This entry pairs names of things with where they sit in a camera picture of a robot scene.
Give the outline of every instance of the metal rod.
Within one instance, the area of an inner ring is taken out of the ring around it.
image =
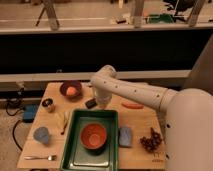
[[[205,3],[205,0],[197,0],[193,6],[192,12],[187,19],[189,27],[196,25],[200,11]]]
[[[133,24],[135,28],[141,27],[141,20],[142,20],[142,12],[144,7],[145,0],[135,0],[133,3]]]
[[[58,30],[60,25],[53,7],[52,0],[43,0],[43,3],[47,13],[47,17],[49,19],[51,30]]]

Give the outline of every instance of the orange bowl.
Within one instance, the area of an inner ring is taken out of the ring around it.
[[[89,150],[100,149],[107,139],[106,128],[99,123],[86,125],[81,131],[81,143]]]

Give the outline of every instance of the tray rim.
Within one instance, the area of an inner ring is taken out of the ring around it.
[[[65,149],[67,149],[68,147],[68,141],[69,141],[69,138],[68,136],[71,134],[71,131],[72,131],[72,125],[74,123],[74,114],[76,112],[79,112],[79,111],[82,111],[82,112],[114,112],[115,113],[115,129],[118,130],[118,112],[116,110],[102,110],[102,109],[95,109],[95,110],[89,110],[89,109],[80,109],[80,108],[77,108],[77,109],[74,109],[73,112],[72,112],[72,118],[71,118],[71,121],[70,121],[70,124],[69,124],[69,131],[68,131],[68,134],[67,134],[67,137],[66,137],[66,140],[65,140],[65,146],[64,146],[64,150],[63,150],[63,155],[62,155],[62,159],[61,159],[61,162],[60,162],[60,171],[63,170],[63,171],[73,171],[74,169],[65,169],[63,168],[63,164],[64,164],[64,156],[66,154],[66,151]],[[117,149],[118,149],[118,131],[115,131],[115,145],[117,146]],[[114,170],[118,170],[118,151],[114,153],[115,155],[115,164],[114,164]]]

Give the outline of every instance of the orange object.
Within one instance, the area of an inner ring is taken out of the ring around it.
[[[86,125],[81,132],[82,145],[89,150],[101,148],[107,139],[106,128],[99,123]]]
[[[121,103],[122,106],[129,108],[129,109],[143,109],[144,105],[139,103]]]
[[[67,91],[66,91],[66,95],[67,96],[75,96],[75,94],[77,93],[77,90],[75,87],[68,87]]]

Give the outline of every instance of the cable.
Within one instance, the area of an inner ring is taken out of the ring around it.
[[[23,93],[23,89],[20,89],[18,91],[18,98],[16,98],[15,100],[12,100],[12,99],[7,99],[7,104],[6,104],[6,113],[9,115],[9,116],[15,116],[16,114],[18,114],[20,111],[23,110],[23,108],[19,108],[17,111],[15,111],[14,113],[10,113],[9,112],[9,108],[18,108],[21,106],[21,103],[22,103],[22,98],[21,98],[21,95]]]
[[[22,148],[21,146],[18,144],[17,140],[16,140],[16,137],[15,137],[15,130],[16,130],[16,127],[18,126],[19,123],[21,123],[22,120],[18,120],[15,125],[13,126],[13,132],[12,132],[12,135],[13,135],[13,140],[15,142],[15,144],[17,145],[17,147],[22,151]]]

